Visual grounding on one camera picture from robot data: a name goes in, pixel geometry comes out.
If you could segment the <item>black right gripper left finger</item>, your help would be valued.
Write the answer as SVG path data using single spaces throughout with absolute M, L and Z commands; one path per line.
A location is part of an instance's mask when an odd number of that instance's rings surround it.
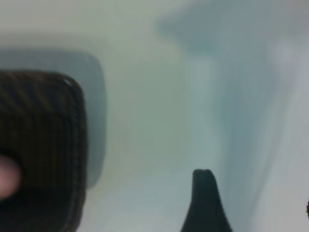
M 232 232 L 211 170 L 193 171 L 191 202 L 182 232 Z

